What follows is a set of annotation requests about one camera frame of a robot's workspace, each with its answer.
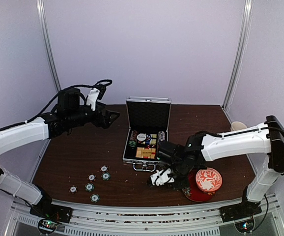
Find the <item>table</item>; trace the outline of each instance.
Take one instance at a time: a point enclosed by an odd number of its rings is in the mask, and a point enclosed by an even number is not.
[[[122,155],[128,135],[125,105],[109,105],[107,109],[120,112],[120,118],[109,129],[92,124],[73,129],[72,134],[51,140],[36,172],[33,183],[45,189],[53,199],[115,207],[164,207],[196,204],[182,191],[167,186],[149,187],[150,173],[136,172],[132,165],[124,165]],[[184,145],[188,136],[207,130],[229,131],[230,123],[220,106],[172,105],[169,141]],[[111,179],[103,181],[99,168],[109,166]],[[236,199],[254,179],[255,174],[245,155],[208,162],[208,167],[219,171],[223,185],[209,202]],[[100,201],[92,203],[92,193],[85,191],[87,176],[96,174],[95,189]],[[70,186],[78,187],[76,194]]]

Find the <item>case handle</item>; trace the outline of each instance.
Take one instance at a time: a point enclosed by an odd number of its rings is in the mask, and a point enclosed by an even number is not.
[[[147,168],[147,164],[146,163],[143,163],[142,164],[142,169],[137,169],[136,168],[136,163],[133,163],[133,169],[135,170],[135,171],[147,171],[147,172],[154,172],[154,171],[156,171],[156,164],[154,164],[154,168],[153,168],[153,170],[149,170],[148,168]]]

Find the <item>beige cup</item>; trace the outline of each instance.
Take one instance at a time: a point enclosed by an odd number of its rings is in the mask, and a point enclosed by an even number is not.
[[[234,121],[231,124],[230,130],[236,131],[236,130],[241,130],[241,129],[246,129],[246,128],[247,128],[247,126],[244,123],[239,122],[239,121]]]

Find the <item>vertical metal rail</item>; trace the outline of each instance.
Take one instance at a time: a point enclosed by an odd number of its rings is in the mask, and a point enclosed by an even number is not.
[[[246,0],[245,1],[245,10],[244,10],[244,15],[243,15],[243,19],[242,19],[242,25],[241,25],[240,38],[239,38],[239,42],[238,42],[236,59],[235,59],[235,63],[234,63],[232,73],[231,73],[231,77],[230,77],[228,89],[227,89],[227,92],[226,92],[225,100],[224,100],[224,103],[223,103],[223,109],[224,110],[227,110],[227,108],[228,108],[228,105],[230,103],[230,99],[233,96],[232,93],[234,92],[234,87],[235,87],[236,81],[237,81],[238,76],[239,76],[239,67],[240,67],[240,63],[241,63],[241,60],[242,60],[243,53],[244,53],[245,48],[246,48],[246,41],[247,41],[248,30],[249,30],[249,26],[250,26],[252,6],[253,6],[253,0]]]
[[[38,10],[38,16],[40,25],[42,27],[43,36],[44,36],[44,43],[46,47],[47,52],[47,59],[50,67],[50,71],[53,77],[53,81],[56,87],[57,92],[61,90],[60,82],[58,79],[58,74],[55,66],[54,56],[52,52],[52,48],[50,45],[50,39],[48,34],[48,28],[47,28],[47,22],[46,22],[46,15],[45,15],[45,9],[44,9],[44,0],[37,0],[37,10]]]

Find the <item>poker chip case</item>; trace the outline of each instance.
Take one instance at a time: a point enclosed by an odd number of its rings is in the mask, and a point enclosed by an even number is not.
[[[161,161],[156,157],[158,146],[168,140],[171,100],[169,98],[128,97],[126,100],[129,133],[123,162],[136,171],[156,170]]]

